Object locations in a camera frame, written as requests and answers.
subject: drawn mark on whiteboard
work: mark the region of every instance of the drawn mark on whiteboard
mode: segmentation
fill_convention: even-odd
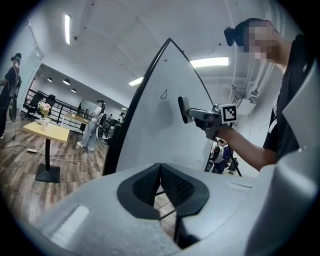
[[[164,93],[161,95],[160,99],[164,100],[167,97],[168,90],[165,90]]]

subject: vase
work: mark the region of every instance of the vase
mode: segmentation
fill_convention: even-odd
[[[41,130],[46,131],[48,128],[49,120],[46,117],[41,118]]]

